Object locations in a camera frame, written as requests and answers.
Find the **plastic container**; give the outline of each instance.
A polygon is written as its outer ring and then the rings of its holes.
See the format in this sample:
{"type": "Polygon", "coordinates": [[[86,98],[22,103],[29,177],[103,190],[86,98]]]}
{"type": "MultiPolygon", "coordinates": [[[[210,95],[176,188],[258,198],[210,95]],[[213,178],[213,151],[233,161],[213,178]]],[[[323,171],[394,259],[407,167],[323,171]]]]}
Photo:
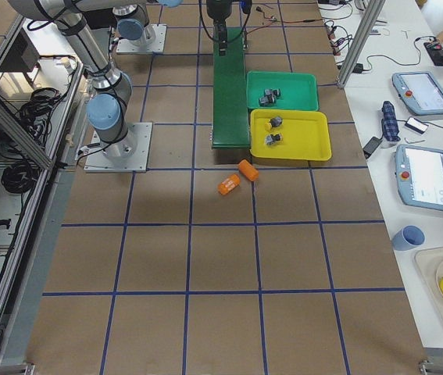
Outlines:
{"type": "Polygon", "coordinates": [[[247,106],[249,109],[296,109],[318,111],[316,78],[308,73],[260,72],[247,73],[247,106]],[[259,98],[265,90],[280,90],[274,104],[262,107],[259,98]]]}
{"type": "Polygon", "coordinates": [[[290,160],[328,160],[329,127],[322,112],[255,109],[251,112],[251,154],[257,158],[290,160]],[[282,125],[270,133],[266,123],[280,116],[282,125]],[[282,140],[268,145],[268,134],[281,134],[282,140]]]}
{"type": "Polygon", "coordinates": [[[259,177],[259,171],[245,159],[238,163],[238,170],[240,170],[240,173],[246,176],[249,181],[256,181],[259,177]]]}
{"type": "Polygon", "coordinates": [[[226,195],[234,190],[240,184],[240,177],[237,174],[232,174],[221,184],[218,185],[218,191],[221,195],[226,195]]]}

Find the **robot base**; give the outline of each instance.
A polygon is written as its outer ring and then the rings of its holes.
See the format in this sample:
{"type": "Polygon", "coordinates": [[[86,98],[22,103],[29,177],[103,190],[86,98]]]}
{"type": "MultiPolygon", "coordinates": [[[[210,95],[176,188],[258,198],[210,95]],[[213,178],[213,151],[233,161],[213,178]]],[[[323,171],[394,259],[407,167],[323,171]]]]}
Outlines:
{"type": "MultiPolygon", "coordinates": [[[[129,131],[131,131],[138,140],[136,151],[131,156],[127,158],[110,159],[103,152],[97,152],[87,157],[84,170],[86,172],[99,173],[146,172],[150,140],[152,139],[152,125],[152,123],[129,124],[129,131]]],[[[99,136],[96,132],[93,134],[91,142],[99,142],[99,136]]]]}
{"type": "Polygon", "coordinates": [[[117,45],[117,55],[146,55],[164,53],[167,25],[150,25],[155,31],[155,39],[146,45],[133,45],[127,39],[122,39],[117,45]]]}

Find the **touchscreen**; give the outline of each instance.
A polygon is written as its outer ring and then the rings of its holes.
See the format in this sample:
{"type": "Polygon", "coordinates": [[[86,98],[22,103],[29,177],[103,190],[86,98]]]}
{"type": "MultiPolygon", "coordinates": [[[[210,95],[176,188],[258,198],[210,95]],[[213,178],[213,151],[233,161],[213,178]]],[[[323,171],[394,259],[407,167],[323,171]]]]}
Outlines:
{"type": "Polygon", "coordinates": [[[443,205],[443,154],[406,148],[413,182],[413,200],[443,205]]]}
{"type": "Polygon", "coordinates": [[[403,74],[407,88],[421,109],[443,109],[443,95],[427,74],[403,74]]]}

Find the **orange bottle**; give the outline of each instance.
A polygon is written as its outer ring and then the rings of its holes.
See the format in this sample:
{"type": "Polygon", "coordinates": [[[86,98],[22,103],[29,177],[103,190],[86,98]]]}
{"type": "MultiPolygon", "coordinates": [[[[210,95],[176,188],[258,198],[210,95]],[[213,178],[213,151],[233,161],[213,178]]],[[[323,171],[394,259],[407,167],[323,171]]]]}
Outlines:
{"type": "Polygon", "coordinates": [[[240,170],[240,173],[246,176],[249,181],[256,181],[259,177],[259,171],[245,159],[238,163],[238,170],[240,170]]]}
{"type": "Polygon", "coordinates": [[[225,181],[218,185],[218,191],[222,195],[228,194],[240,184],[240,177],[237,174],[232,174],[225,181]]]}

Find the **floor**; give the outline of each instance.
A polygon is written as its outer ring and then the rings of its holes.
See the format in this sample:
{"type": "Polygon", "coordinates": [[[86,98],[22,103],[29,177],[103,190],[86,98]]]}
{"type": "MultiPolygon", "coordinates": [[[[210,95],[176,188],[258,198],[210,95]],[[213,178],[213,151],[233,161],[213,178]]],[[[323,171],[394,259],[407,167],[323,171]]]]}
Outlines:
{"type": "MultiPolygon", "coordinates": [[[[286,21],[315,3],[259,5],[286,21]]],[[[27,361],[60,374],[418,374],[424,358],[321,21],[248,23],[246,68],[316,75],[327,162],[237,172],[210,148],[212,44],[190,0],[149,5],[164,55],[118,56],[147,173],[75,172],[27,361]]],[[[229,26],[241,25],[234,6],[229,26]]]]}

